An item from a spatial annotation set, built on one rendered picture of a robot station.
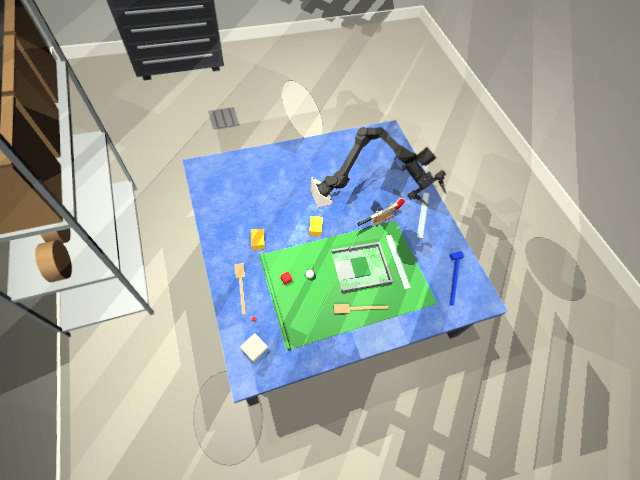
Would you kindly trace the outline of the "white flat bar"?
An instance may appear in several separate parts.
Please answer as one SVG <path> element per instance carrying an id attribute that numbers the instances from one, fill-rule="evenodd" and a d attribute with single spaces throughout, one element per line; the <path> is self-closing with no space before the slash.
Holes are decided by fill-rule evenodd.
<path id="1" fill-rule="evenodd" d="M 423 200 L 428 203 L 428 193 L 424 193 L 423 192 Z M 421 205 L 421 211 L 420 211 L 420 218 L 419 218 L 419 225 L 418 225 L 418 231 L 417 231 L 417 237 L 418 238 L 423 238 L 423 231 L 424 231 L 424 224 L 425 224 L 425 217 L 426 217 L 426 210 L 427 210 L 427 206 L 425 204 L 422 203 Z"/>
<path id="2" fill-rule="evenodd" d="M 396 247 L 395 247 L 394 241 L 392 239 L 392 236 L 391 235 L 386 235 L 386 239 L 387 239 L 388 245 L 390 247 L 393 259 L 395 261 L 398 273 L 400 275 L 403 287 L 404 287 L 404 289 L 408 289 L 408 288 L 410 288 L 410 285 L 408 283 L 406 274 L 404 272 L 404 269 L 403 269 L 402 263 L 400 261 L 400 258 L 399 258 L 398 252 L 396 250 Z"/>

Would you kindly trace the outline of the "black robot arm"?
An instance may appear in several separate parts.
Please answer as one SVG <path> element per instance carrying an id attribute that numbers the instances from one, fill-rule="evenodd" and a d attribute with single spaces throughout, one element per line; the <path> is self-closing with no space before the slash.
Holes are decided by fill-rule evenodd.
<path id="1" fill-rule="evenodd" d="M 333 176 L 326 175 L 324 181 L 322 181 L 320 184 L 316 184 L 319 193 L 327 197 L 327 195 L 330 194 L 332 190 L 334 190 L 334 188 L 342 189 L 347 186 L 348 182 L 350 181 L 350 178 L 348 178 L 348 174 L 353 167 L 356 159 L 358 158 L 361 150 L 365 146 L 367 146 L 371 140 L 376 140 L 378 138 L 381 138 L 394 151 L 397 158 L 401 162 L 406 164 L 402 165 L 401 171 L 404 171 L 406 169 L 411 177 L 422 169 L 419 164 L 421 166 L 427 166 L 429 163 L 432 163 L 437 159 L 428 147 L 424 148 L 417 155 L 415 153 L 409 152 L 407 149 L 400 146 L 381 127 L 361 127 L 357 130 L 354 145 L 340 170 L 338 170 Z M 417 161 L 419 162 L 419 164 L 417 163 Z M 422 176 L 416 176 L 415 179 L 418 186 L 423 189 L 425 186 L 431 184 L 430 180 L 432 180 L 433 177 L 430 172 L 422 172 Z"/>

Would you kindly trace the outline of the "yellow cube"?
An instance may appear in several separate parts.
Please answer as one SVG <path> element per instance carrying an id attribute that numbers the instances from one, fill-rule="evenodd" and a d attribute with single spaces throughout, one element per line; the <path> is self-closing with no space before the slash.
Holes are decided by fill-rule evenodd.
<path id="1" fill-rule="evenodd" d="M 311 216 L 309 236 L 321 237 L 323 217 Z"/>
<path id="2" fill-rule="evenodd" d="M 264 229 L 251 230 L 252 250 L 265 249 Z"/>

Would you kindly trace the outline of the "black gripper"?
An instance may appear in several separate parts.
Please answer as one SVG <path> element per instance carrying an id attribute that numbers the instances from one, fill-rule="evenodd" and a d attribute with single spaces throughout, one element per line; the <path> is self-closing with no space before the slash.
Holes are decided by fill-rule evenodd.
<path id="1" fill-rule="evenodd" d="M 424 172 L 424 171 L 421 169 L 420 171 L 418 171 L 417 173 L 415 173 L 415 174 L 412 176 L 412 178 L 413 178 L 413 180 L 414 180 L 415 182 L 416 182 L 416 179 L 415 179 L 415 178 L 416 178 L 416 176 L 418 176 L 418 177 L 422 176 L 422 172 Z M 432 184 L 432 183 L 433 183 L 433 182 L 435 182 L 436 180 L 439 180 L 439 183 L 440 183 L 440 185 L 441 185 L 442 189 L 444 190 L 445 194 L 447 195 L 447 192 L 446 192 L 446 189 L 445 189 L 445 185 L 444 185 L 444 179 L 445 179 L 445 176 L 446 176 L 446 175 L 447 175 L 447 174 L 446 174 L 444 171 L 440 171 L 438 174 L 435 174 L 435 175 L 434 175 L 435 177 L 434 177 L 432 180 L 430 180 L 430 182 L 431 182 L 431 184 Z M 429 184 L 429 185 L 430 185 L 430 184 Z M 426 188 L 426 187 L 428 187 L 429 185 L 425 186 L 423 189 L 425 189 L 425 188 Z M 421 201 L 423 204 L 425 204 L 427 207 L 429 207 L 429 206 L 427 205 L 427 203 L 426 203 L 426 202 L 425 202 L 425 201 L 424 201 L 424 200 L 423 200 L 423 199 L 418 195 L 418 193 L 419 193 L 419 192 L 421 192 L 423 189 L 421 189 L 421 188 L 419 187 L 417 190 L 415 190 L 415 191 L 413 190 L 412 192 L 410 192 L 407 196 L 408 196 L 408 198 L 409 198 L 410 200 L 411 200 L 411 199 L 413 199 L 413 200 L 417 199 L 417 200 Z"/>

